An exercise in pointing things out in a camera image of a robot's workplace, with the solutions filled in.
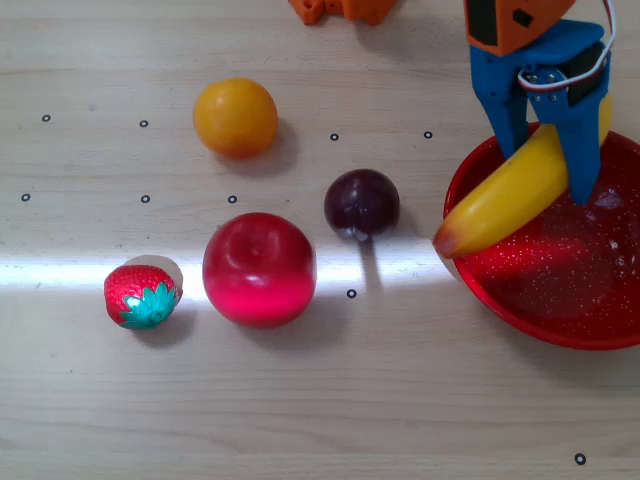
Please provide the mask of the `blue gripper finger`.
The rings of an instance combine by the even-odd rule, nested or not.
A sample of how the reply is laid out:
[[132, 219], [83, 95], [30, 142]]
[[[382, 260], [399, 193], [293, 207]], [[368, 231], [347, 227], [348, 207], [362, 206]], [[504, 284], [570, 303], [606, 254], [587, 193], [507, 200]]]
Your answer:
[[586, 204], [599, 177], [601, 160], [600, 106], [608, 88], [598, 87], [574, 105], [566, 90], [533, 92], [528, 97], [538, 119], [558, 134], [575, 203]]
[[512, 95], [506, 100], [480, 96], [494, 135], [505, 159], [510, 158], [528, 139], [527, 97]]

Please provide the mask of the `blue gripper body black motor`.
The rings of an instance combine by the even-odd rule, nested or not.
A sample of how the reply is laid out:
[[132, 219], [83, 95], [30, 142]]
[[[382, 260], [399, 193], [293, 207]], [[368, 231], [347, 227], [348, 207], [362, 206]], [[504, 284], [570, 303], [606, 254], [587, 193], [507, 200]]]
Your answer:
[[604, 28], [598, 24], [561, 20], [532, 43], [510, 54], [497, 56], [471, 47], [472, 86], [478, 100], [508, 102], [529, 93], [518, 81], [518, 75], [536, 74], [537, 83], [549, 83], [545, 71], [557, 74], [561, 82], [579, 77], [593, 67], [598, 70], [587, 79], [552, 92], [566, 92], [568, 104], [574, 106], [608, 79], [611, 54], [602, 41]]

